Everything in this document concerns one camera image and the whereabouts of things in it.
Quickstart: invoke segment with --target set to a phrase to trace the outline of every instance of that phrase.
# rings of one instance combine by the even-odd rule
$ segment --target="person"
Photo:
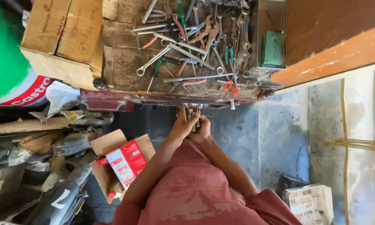
[[[201,128],[191,132],[198,120]],[[200,112],[187,120],[181,104],[169,136],[125,192],[109,225],[300,225],[273,190],[257,190],[215,143],[210,127]]]

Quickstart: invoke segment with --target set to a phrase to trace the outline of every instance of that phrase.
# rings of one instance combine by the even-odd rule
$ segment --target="red t-shirt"
[[[145,208],[121,203],[109,225],[272,224],[301,225],[271,189],[244,204],[199,146],[184,140]]]

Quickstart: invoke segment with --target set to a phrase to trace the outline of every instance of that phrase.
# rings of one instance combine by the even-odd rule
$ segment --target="green sponge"
[[[283,34],[267,31],[263,39],[263,66],[282,65]]]

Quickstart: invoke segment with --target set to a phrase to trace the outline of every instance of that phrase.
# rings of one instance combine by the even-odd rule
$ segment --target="man's arm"
[[[185,105],[179,107],[178,119],[166,138],[164,144],[155,153],[153,158],[147,163],[139,176],[132,182],[122,203],[132,203],[144,207],[147,198],[158,182],[158,179],[167,168],[175,150],[182,144],[183,139],[189,134],[193,124],[197,122],[200,112],[196,113],[189,121],[186,120]]]
[[[190,133],[189,137],[199,143],[202,150],[207,154],[209,160],[225,174],[231,186],[240,192],[245,199],[251,195],[258,194],[259,191],[251,177],[235,161],[230,159],[222,149],[215,143],[211,136],[211,123],[204,116],[200,116],[201,128],[195,133]]]

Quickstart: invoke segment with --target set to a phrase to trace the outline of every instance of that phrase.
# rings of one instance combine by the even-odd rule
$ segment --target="orange wooden beam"
[[[375,28],[276,72],[271,80],[286,88],[373,63]]]

